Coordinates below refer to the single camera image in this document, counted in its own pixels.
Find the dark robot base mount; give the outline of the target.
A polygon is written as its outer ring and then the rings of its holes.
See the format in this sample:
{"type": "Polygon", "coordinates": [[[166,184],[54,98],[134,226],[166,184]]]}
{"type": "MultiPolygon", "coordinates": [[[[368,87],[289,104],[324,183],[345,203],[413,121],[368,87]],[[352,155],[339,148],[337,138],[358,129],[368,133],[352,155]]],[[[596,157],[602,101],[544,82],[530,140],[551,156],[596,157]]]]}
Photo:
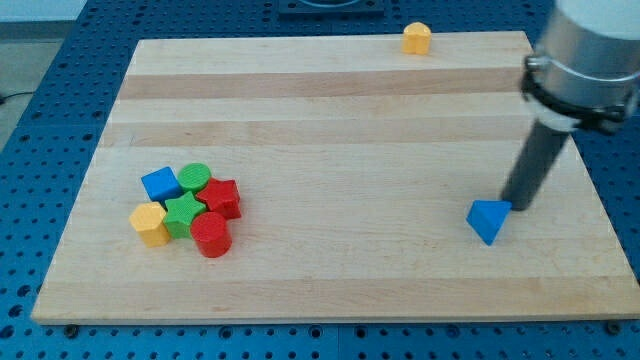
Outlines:
{"type": "Polygon", "coordinates": [[[381,15],[384,0],[278,0],[280,16],[381,15]]]}

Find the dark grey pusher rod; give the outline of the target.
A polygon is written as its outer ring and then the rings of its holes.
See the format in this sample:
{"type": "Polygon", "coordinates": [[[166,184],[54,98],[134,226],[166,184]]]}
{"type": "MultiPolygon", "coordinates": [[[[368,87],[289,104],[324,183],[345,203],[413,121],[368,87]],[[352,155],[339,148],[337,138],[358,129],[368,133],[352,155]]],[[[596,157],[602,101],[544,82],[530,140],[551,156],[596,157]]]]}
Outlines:
{"type": "Polygon", "coordinates": [[[500,198],[513,211],[527,210],[569,137],[536,120],[503,186],[500,198]]]}

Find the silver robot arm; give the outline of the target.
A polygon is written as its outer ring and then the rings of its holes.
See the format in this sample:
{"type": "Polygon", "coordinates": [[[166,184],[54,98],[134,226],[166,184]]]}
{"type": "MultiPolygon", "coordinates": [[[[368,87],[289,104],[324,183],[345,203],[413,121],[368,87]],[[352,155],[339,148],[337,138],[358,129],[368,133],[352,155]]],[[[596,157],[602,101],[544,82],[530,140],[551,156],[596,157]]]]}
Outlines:
{"type": "Polygon", "coordinates": [[[616,133],[639,106],[639,0],[556,0],[523,60],[521,94],[534,122],[502,189],[530,207],[576,130],[616,133]]]}

